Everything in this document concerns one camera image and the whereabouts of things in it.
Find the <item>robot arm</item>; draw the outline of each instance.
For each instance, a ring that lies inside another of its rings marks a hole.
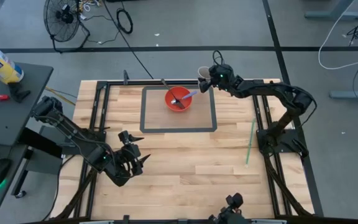
[[[226,197],[228,207],[223,207],[218,217],[214,215],[209,216],[208,221],[210,224],[249,224],[249,222],[241,215],[239,209],[242,205],[242,196],[239,193],[233,196]]]
[[[286,113],[277,122],[273,122],[267,131],[266,141],[276,146],[276,139],[282,134],[285,127],[306,112],[314,98],[304,89],[284,83],[263,83],[262,80],[244,80],[234,75],[233,69],[227,64],[217,64],[209,68],[210,81],[199,78],[199,88],[202,93],[211,86],[230,93],[237,98],[248,96],[276,96],[287,109]]]
[[[150,155],[138,159],[139,147],[132,143],[143,138],[133,137],[123,131],[119,133],[119,139],[124,146],[113,151],[108,144],[100,141],[97,133],[78,127],[63,115],[62,103],[54,97],[43,97],[33,109],[32,117],[57,128],[79,149],[93,169],[99,173],[104,171],[116,185],[123,186],[131,177],[143,173],[143,163]]]
[[[294,118],[302,115],[308,109],[311,102],[315,105],[313,112],[315,111],[316,102],[314,98],[307,91],[284,83],[263,83],[262,80],[244,80],[238,75],[235,76],[232,67],[225,64],[223,59],[221,60],[222,63],[218,64],[214,57],[215,65],[209,68],[210,80],[206,80],[205,78],[198,79],[200,91],[204,93],[212,86],[219,88],[219,90],[224,90],[230,93],[231,96],[237,98],[262,95],[276,96],[280,100],[287,111],[278,121],[272,123],[265,134],[261,134],[262,140],[259,142],[260,152],[264,157],[267,172],[280,187],[295,211],[299,215],[311,215],[300,205],[278,176],[270,161],[270,155],[271,153],[275,153],[273,147],[278,146],[281,137],[284,135],[285,127],[291,123]],[[307,149],[304,148],[304,150],[305,153],[302,154],[303,157],[308,155]]]

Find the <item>green light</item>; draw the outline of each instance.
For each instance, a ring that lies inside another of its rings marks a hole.
[[[0,188],[2,188],[6,184],[6,179],[2,183],[0,183]]]

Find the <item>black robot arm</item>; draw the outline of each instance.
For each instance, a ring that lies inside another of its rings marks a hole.
[[[123,186],[131,177],[143,173],[143,163],[150,155],[138,159],[139,147],[132,143],[143,138],[123,131],[119,133],[119,139],[124,146],[113,151],[108,144],[100,141],[96,132],[78,127],[63,115],[62,103],[54,97],[43,97],[33,109],[32,117],[57,128],[79,149],[93,169],[99,173],[104,171],[116,185]]]
[[[261,138],[261,141],[259,141],[259,149],[264,157],[267,172],[280,187],[294,210],[299,215],[311,215],[300,205],[278,176],[270,161],[270,155],[276,153],[274,147],[279,144],[287,144],[285,141],[288,141],[288,139],[290,141],[292,140],[288,133],[284,134],[285,127],[295,118],[305,113],[312,102],[316,106],[314,98],[307,91],[284,83],[264,83],[263,80],[244,80],[240,76],[234,75],[230,65],[225,63],[218,64],[215,59],[214,62],[215,65],[209,68],[210,80],[206,80],[205,78],[198,79],[199,88],[202,93],[206,92],[212,86],[219,88],[219,90],[224,90],[230,93],[231,96],[237,98],[260,95],[276,96],[287,109],[285,114],[278,121],[273,122],[268,130],[259,130],[259,132],[257,132],[258,139]],[[306,157],[308,151],[306,148],[303,150],[302,156]]]

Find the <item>wooden tabletop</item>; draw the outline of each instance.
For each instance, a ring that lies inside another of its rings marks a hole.
[[[96,82],[81,82],[73,121],[82,128],[90,125]],[[226,207],[225,198],[236,192],[244,199],[243,216],[273,218],[265,164],[255,135],[246,166],[250,130],[255,117],[252,98],[237,99],[225,91],[214,89],[218,124],[215,132],[144,134],[139,129],[143,88],[111,87],[106,116],[106,127],[110,129],[107,129],[106,142],[113,149],[121,148],[117,134],[128,130],[136,137],[145,138],[136,143],[143,156],[151,156],[144,165],[144,173],[123,187],[115,186],[105,173],[98,175],[92,219],[122,220],[124,215],[135,220],[207,219]],[[285,108],[275,97],[268,97],[268,102],[272,119],[276,121],[284,114]],[[99,124],[101,105],[96,124]],[[290,152],[280,155],[288,188],[302,206],[313,213],[300,157]],[[52,217],[63,210],[77,190],[81,164],[82,157],[76,156],[62,169]],[[283,200],[278,189],[276,186],[280,212],[283,213]],[[84,200],[82,214],[85,214],[85,207]]]

